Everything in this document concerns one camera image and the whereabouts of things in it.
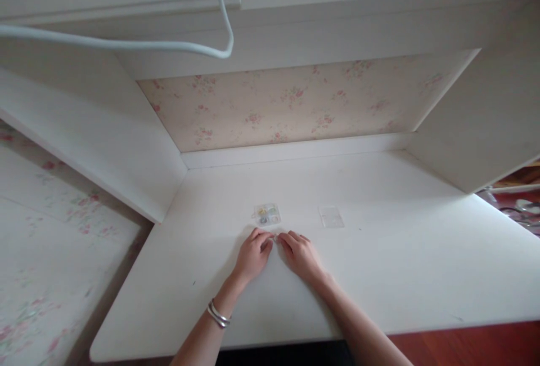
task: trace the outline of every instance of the clear plastic case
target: clear plastic case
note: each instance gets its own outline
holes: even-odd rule
[[[343,218],[336,206],[319,207],[322,225],[324,228],[344,228]]]
[[[254,217],[259,227],[268,227],[281,223],[280,209],[274,203],[255,206]]]

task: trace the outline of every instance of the pink floral pattern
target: pink floral pattern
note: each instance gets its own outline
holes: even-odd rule
[[[327,129],[333,122],[334,118],[331,117],[329,114],[325,114],[324,116],[321,116],[317,119],[316,126],[311,129],[311,133],[313,134],[317,131],[320,131],[321,129]]]
[[[199,96],[215,94],[215,77],[205,75],[195,75],[192,78],[191,87]]]
[[[65,364],[150,223],[0,120],[0,365]]]
[[[469,55],[460,51],[138,84],[154,109],[158,106],[157,115],[180,151],[201,151],[412,131]]]
[[[207,130],[204,127],[199,127],[199,129],[195,132],[195,144],[199,145],[202,141],[212,141],[212,130]]]
[[[258,113],[250,113],[246,118],[246,123],[251,124],[251,128],[255,129],[260,124],[262,117]]]
[[[301,106],[304,104],[304,89],[298,87],[292,87],[283,92],[281,96],[282,102],[289,102],[289,109],[292,110],[293,106]]]
[[[270,140],[270,144],[276,144],[276,143],[282,143],[287,142],[289,138],[283,134],[282,132],[277,132],[272,135],[272,139]]]
[[[375,61],[354,61],[350,66],[344,68],[345,77],[347,80],[363,77],[364,73],[368,71]]]

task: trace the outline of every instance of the white cord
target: white cord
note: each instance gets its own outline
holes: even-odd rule
[[[115,51],[186,51],[204,54],[215,58],[229,58],[235,38],[232,33],[231,23],[227,16],[224,0],[219,0],[219,8],[229,33],[229,42],[225,50],[218,50],[202,44],[174,42],[174,41],[123,41],[103,40],[94,37],[85,37],[75,34],[58,33],[56,31],[33,29],[21,26],[0,25],[0,37],[18,37],[50,41],[56,43],[74,44],[76,46],[105,48]]]

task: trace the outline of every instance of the silver bracelet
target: silver bracelet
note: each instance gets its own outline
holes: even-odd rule
[[[219,313],[219,311],[216,310],[214,306],[214,299],[212,299],[210,303],[208,303],[208,307],[206,308],[206,311],[208,311],[208,313],[212,316],[214,321],[216,321],[221,328],[227,328],[229,324],[231,323],[231,318],[222,316]]]

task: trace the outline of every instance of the desk surface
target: desk surface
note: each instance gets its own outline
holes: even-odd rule
[[[386,333],[540,318],[540,240],[406,152],[190,170],[91,348],[97,362],[174,354],[232,270],[254,206],[276,203]],[[334,205],[345,228],[322,226]],[[339,337],[274,248],[223,347]]]

